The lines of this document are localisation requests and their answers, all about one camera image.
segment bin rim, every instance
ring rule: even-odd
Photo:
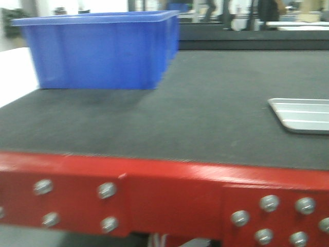
[[[87,13],[77,15],[52,15],[12,20],[13,26],[109,24],[162,22],[179,15],[178,10]]]

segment table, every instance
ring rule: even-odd
[[[183,51],[154,91],[32,92],[0,109],[8,210],[1,220],[39,226],[42,215],[56,211],[62,221],[55,229],[100,234],[101,220],[114,216],[112,236],[160,232],[230,247],[253,246],[266,222],[276,245],[303,230],[318,246],[328,241],[317,228],[329,214],[328,136],[287,132],[267,100],[326,98],[327,57],[328,51]],[[34,196],[41,179],[56,190]],[[105,182],[118,189],[101,200],[97,190]],[[281,206],[264,218],[259,200],[270,194]],[[303,197],[317,201],[305,221],[296,220],[294,208]],[[21,201],[24,218],[14,214]],[[253,221],[237,233],[231,215],[242,209]]]

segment white wall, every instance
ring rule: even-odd
[[[97,12],[127,12],[128,4],[125,0],[85,0],[92,13]]]
[[[1,0],[0,8],[17,9],[21,7],[20,0]]]
[[[80,5],[83,9],[97,12],[126,12],[128,9],[125,0],[37,0],[40,16],[53,15],[56,7],[65,7],[68,14],[77,14]]]

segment floor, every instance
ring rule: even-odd
[[[147,243],[144,235],[111,238],[0,225],[0,247],[138,247]]]

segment bolt head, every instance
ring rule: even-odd
[[[98,187],[98,197],[106,199],[113,196],[117,192],[117,187],[114,183],[104,183]]]
[[[255,240],[260,245],[267,245],[273,240],[273,232],[270,229],[261,229],[255,233]]]
[[[280,199],[275,195],[268,195],[260,200],[261,209],[268,213],[277,210],[279,204]]]
[[[4,207],[0,207],[0,219],[4,218],[5,217],[5,209]]]
[[[42,218],[42,225],[46,228],[52,227],[60,222],[60,217],[57,213],[51,212]]]
[[[306,247],[308,236],[305,232],[297,232],[290,236],[290,243],[295,247]]]
[[[325,218],[319,222],[319,228],[321,231],[329,234],[329,218]]]
[[[103,233],[109,233],[117,228],[119,225],[118,220],[115,217],[108,217],[101,221],[101,228]]]
[[[246,225],[249,222],[249,219],[249,213],[244,210],[237,211],[231,215],[231,221],[237,227]]]
[[[305,197],[296,202],[295,209],[303,215],[310,215],[315,211],[315,206],[313,198]]]
[[[53,184],[50,179],[42,179],[34,184],[33,191],[37,196],[51,192]]]

